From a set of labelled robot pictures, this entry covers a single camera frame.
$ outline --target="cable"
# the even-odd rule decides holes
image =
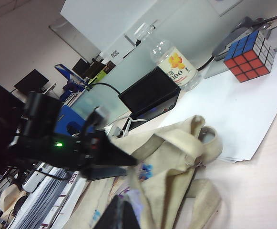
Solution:
[[[127,127],[124,130],[123,137],[126,137],[128,135],[130,125],[131,125],[132,122],[144,122],[144,121],[147,121],[147,120],[146,119],[135,119],[135,120],[133,120],[132,118],[129,117],[129,121],[128,121]]]
[[[95,86],[95,85],[105,85],[108,86],[110,88],[112,88],[114,91],[116,91],[118,94],[121,94],[116,88],[114,88],[112,85],[109,85],[108,83],[92,83],[91,86]]]
[[[269,19],[266,19],[266,20],[261,21],[261,22],[256,22],[256,23],[253,24],[253,26],[262,25],[262,24],[265,24],[265,23],[268,23],[268,22],[274,21],[274,20],[277,20],[277,16],[269,18]]]
[[[9,213],[9,215],[8,215],[7,222],[6,222],[6,224],[5,224],[5,227],[6,227],[6,228],[7,228],[7,225],[8,225],[9,217],[10,217],[10,215],[11,215],[12,212],[13,212],[13,209],[10,211],[10,213]]]
[[[197,70],[200,71],[200,70],[204,69],[213,59],[214,59],[214,56],[210,57],[209,60],[205,64],[203,64],[201,67],[199,67]]]
[[[117,122],[117,121],[120,121],[120,120],[123,120],[123,119],[130,119],[132,122],[143,122],[143,121],[147,121],[146,119],[132,119],[130,116],[123,116],[123,117],[120,117],[120,118],[117,118],[116,120],[112,121],[110,124],[108,124],[107,126],[109,125],[112,125],[113,123]]]
[[[44,174],[44,175],[46,175],[46,176],[48,176],[48,177],[54,178],[54,179],[56,179],[56,180],[69,180],[69,179],[71,178],[70,174],[69,174],[67,171],[66,171],[67,177],[66,177],[66,178],[60,178],[60,177],[51,175],[51,174],[49,174],[49,173],[44,173],[44,172],[39,171],[39,170],[37,170],[37,169],[35,169],[35,168],[33,168],[32,170],[37,171],[37,172],[39,172],[39,173],[42,173],[42,174]]]

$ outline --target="white paper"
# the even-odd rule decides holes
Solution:
[[[277,54],[270,74],[239,83],[230,71],[187,92],[160,127],[201,115],[223,140],[220,157],[250,160],[277,114]]]

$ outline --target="black cable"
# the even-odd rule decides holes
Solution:
[[[39,170],[37,170],[37,169],[35,169],[35,168],[33,168],[32,170],[37,171],[37,172],[39,172],[39,173],[42,173],[42,174],[44,174],[44,175],[46,175],[46,176],[48,176],[48,177],[54,178],[54,179],[56,179],[56,180],[69,180],[69,179],[71,178],[71,175],[70,175],[68,172],[66,172],[66,174],[67,174],[67,177],[66,177],[66,178],[60,178],[60,177],[51,175],[51,174],[49,174],[49,173],[44,173],[44,172],[39,171]]]
[[[118,94],[121,94],[116,88],[114,88],[112,85],[109,85],[108,83],[92,83],[91,86],[94,86],[94,85],[105,85],[105,86],[108,86],[110,88],[112,88],[114,91],[116,91]]]
[[[6,226],[8,225],[9,217],[10,217],[10,215],[11,215],[12,212],[13,212],[13,209],[10,211],[10,213],[9,213],[9,215],[8,215],[7,222],[6,222],[6,224],[5,224],[5,228],[7,228]]]
[[[261,22],[256,22],[256,23],[253,24],[253,26],[262,25],[262,24],[265,24],[265,23],[268,23],[268,22],[274,21],[274,20],[277,20],[277,16],[269,18],[269,19],[266,19],[266,20],[261,21]]]
[[[200,70],[204,69],[213,59],[214,59],[214,56],[210,57],[209,60],[205,64],[203,64],[201,67],[199,67],[197,70],[200,71]]]

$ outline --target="frosted glass panel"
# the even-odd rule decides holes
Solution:
[[[101,82],[109,83],[123,92],[155,67],[150,60],[147,48],[141,44],[126,59],[104,77]],[[118,94],[104,85],[96,85],[86,91],[72,106],[82,118],[86,118],[93,108],[103,106],[110,112],[109,122],[128,112],[128,108],[120,101]]]

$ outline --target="monitor screen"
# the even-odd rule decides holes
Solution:
[[[14,87],[25,95],[28,95],[29,92],[41,93],[41,88],[48,81],[49,80],[45,76],[34,69],[23,79],[21,79],[21,81],[14,85]]]
[[[85,62],[84,59],[80,58],[80,60],[75,64],[72,70],[77,73],[79,76],[83,76],[85,71],[90,67],[90,63]]]
[[[15,132],[22,115],[24,103],[0,86],[0,118]]]
[[[147,111],[169,99],[179,87],[158,67],[119,95],[133,114]]]

